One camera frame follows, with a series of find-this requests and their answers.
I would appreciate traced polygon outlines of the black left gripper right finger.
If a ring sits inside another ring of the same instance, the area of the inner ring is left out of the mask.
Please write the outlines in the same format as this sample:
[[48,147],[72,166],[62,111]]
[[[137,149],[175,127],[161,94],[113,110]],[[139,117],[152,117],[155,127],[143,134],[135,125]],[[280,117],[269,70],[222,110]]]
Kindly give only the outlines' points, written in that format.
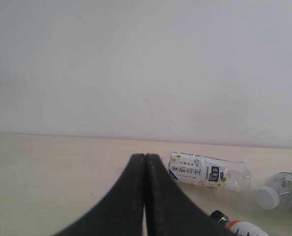
[[172,180],[157,154],[146,155],[145,213],[149,236],[232,236]]

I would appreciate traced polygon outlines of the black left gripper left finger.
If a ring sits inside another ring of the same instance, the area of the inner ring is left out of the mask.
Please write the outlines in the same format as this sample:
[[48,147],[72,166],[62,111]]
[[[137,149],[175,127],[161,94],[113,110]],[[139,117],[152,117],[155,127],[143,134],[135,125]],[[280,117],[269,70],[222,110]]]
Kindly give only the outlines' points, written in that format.
[[57,236],[141,236],[146,159],[133,154],[107,194]]

